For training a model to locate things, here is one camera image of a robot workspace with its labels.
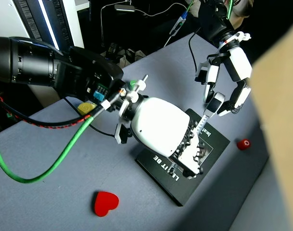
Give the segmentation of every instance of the red bottle cap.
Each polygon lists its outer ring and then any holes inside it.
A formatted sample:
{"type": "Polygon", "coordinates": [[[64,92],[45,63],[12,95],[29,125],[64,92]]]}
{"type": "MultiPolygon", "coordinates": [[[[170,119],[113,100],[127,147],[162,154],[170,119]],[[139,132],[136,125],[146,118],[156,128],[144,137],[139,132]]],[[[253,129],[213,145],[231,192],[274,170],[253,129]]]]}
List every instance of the red bottle cap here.
{"type": "Polygon", "coordinates": [[[240,149],[240,150],[245,150],[247,148],[250,148],[251,146],[251,143],[248,139],[243,139],[242,141],[239,141],[237,143],[237,147],[240,149]]]}

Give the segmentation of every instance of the heart-shaped object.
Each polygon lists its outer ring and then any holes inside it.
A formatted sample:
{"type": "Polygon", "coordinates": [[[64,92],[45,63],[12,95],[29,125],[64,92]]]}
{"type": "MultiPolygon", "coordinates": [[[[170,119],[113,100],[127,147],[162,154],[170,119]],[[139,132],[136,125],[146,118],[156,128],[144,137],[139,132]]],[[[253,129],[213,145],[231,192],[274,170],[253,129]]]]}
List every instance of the heart-shaped object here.
{"type": "Polygon", "coordinates": [[[118,197],[110,192],[98,192],[96,196],[94,211],[99,217],[106,216],[110,210],[116,209],[118,206],[118,197]]]}

